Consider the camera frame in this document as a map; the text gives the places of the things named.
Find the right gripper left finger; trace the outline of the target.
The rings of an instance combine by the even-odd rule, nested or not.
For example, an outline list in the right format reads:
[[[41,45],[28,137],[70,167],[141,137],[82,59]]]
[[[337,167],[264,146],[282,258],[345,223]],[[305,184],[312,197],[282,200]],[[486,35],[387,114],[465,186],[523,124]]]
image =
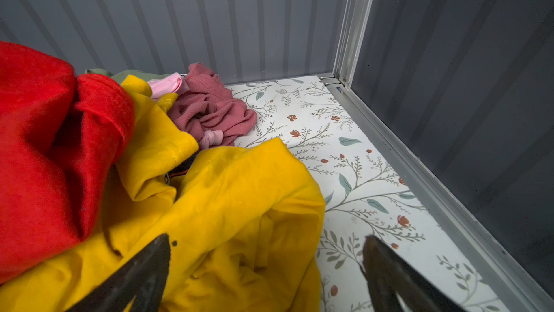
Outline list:
[[[162,234],[70,311],[158,311],[169,275],[171,245]]]

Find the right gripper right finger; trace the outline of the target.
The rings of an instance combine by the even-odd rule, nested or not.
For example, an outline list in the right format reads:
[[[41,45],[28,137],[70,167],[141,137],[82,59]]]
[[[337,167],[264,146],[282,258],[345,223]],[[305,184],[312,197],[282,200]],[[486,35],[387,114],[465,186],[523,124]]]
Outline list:
[[[376,236],[366,237],[362,273],[375,311],[462,311]]]

